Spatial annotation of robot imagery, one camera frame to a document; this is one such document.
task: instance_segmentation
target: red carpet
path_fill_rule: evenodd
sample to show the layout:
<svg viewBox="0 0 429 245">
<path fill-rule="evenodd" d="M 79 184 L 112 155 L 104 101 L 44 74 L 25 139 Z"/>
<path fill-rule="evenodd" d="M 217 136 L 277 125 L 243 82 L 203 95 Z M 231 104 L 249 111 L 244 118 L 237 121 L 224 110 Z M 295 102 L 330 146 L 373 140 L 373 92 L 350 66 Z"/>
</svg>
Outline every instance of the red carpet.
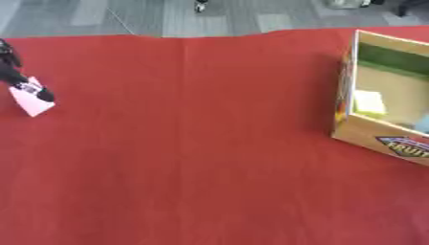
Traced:
<svg viewBox="0 0 429 245">
<path fill-rule="evenodd" d="M 0 244 L 427 244 L 429 168 L 327 135 L 351 34 L 11 40 L 58 106 L 0 91 Z"/>
</svg>

